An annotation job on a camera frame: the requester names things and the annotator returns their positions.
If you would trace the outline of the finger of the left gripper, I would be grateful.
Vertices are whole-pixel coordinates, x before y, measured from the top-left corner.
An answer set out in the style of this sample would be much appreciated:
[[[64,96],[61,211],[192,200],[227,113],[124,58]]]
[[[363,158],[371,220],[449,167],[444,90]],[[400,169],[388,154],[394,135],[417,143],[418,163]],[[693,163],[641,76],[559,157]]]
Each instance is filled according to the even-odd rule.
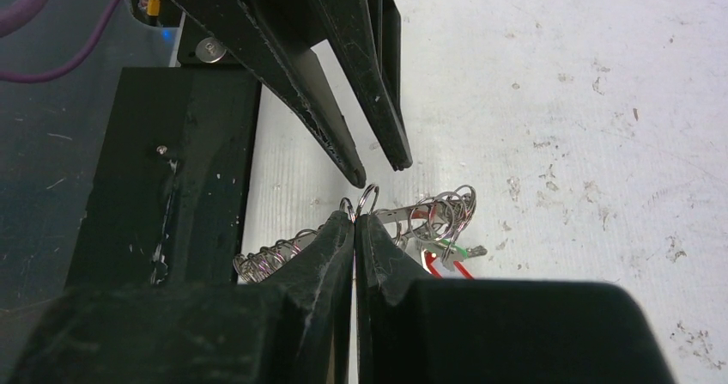
[[[307,1],[391,167],[411,167],[401,108],[402,18],[395,1]]]
[[[366,185],[317,55],[268,0],[172,1],[287,105],[351,185]]]

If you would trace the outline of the metal key organizer disc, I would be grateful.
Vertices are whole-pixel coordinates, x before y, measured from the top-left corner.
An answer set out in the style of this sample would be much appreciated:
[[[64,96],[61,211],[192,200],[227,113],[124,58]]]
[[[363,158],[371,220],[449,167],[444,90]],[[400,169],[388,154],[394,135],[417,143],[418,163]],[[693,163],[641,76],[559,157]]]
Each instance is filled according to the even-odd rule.
[[[352,205],[348,198],[343,198],[339,210],[353,222],[358,216],[363,215],[364,207],[368,206],[369,211],[382,224],[394,228],[394,233],[390,235],[391,240],[403,251],[410,246],[410,240],[414,235],[415,224],[412,220],[414,212],[433,210],[448,222],[458,225],[459,236],[470,225],[476,213],[476,190],[470,185],[461,185],[453,191],[441,192],[435,196],[422,198],[415,204],[395,209],[376,210],[374,207],[378,197],[379,187],[371,184],[362,193],[357,205]],[[293,237],[260,247],[254,253],[235,255],[233,268],[238,279],[243,283],[259,283],[265,280],[310,245],[319,232],[319,229],[302,229]]]

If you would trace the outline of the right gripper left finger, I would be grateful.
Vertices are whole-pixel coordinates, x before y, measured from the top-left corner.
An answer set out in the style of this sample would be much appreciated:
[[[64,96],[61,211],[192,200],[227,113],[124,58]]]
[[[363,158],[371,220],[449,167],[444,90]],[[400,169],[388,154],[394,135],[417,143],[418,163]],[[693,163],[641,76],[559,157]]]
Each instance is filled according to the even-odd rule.
[[[344,383],[354,224],[336,211],[260,283],[75,289],[12,383]]]

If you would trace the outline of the red tagged key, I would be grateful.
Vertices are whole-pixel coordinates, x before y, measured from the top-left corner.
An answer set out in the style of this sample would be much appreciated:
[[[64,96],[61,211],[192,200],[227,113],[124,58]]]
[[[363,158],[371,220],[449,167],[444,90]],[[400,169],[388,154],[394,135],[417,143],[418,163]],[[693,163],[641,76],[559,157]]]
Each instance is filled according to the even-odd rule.
[[[416,211],[412,220],[415,227],[410,245],[428,273],[435,277],[473,278],[464,262],[482,253],[483,249],[459,246],[456,243],[458,225],[448,222],[433,210]]]

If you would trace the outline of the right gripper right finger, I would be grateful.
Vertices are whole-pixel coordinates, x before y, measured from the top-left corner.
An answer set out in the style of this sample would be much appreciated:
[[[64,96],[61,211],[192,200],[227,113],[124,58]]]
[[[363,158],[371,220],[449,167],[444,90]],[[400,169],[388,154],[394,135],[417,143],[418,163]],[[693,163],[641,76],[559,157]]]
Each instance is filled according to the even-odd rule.
[[[671,383],[638,304],[608,283],[438,278],[355,224],[362,383]]]

